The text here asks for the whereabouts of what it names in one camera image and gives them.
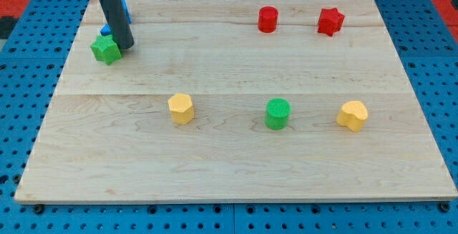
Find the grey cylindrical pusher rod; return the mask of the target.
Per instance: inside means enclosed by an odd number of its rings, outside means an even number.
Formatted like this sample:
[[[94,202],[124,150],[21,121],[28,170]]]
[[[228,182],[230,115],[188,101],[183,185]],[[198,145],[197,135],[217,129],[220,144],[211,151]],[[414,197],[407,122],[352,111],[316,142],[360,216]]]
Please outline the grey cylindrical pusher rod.
[[[131,48],[135,41],[122,0],[99,0],[99,2],[113,40],[121,50]]]

